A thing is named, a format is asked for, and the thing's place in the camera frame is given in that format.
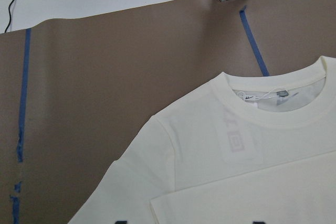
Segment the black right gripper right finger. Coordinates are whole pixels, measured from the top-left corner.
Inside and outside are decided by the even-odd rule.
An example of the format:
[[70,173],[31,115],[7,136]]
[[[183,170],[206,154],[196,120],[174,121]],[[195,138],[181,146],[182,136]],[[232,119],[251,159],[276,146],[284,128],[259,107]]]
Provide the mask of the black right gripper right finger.
[[253,220],[251,221],[251,224],[267,224],[267,222],[264,220]]

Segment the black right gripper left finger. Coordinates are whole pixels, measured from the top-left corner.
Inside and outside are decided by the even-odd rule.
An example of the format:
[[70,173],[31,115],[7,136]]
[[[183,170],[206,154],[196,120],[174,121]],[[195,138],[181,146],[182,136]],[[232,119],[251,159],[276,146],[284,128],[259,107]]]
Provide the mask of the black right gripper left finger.
[[114,224],[128,224],[127,220],[117,220]]

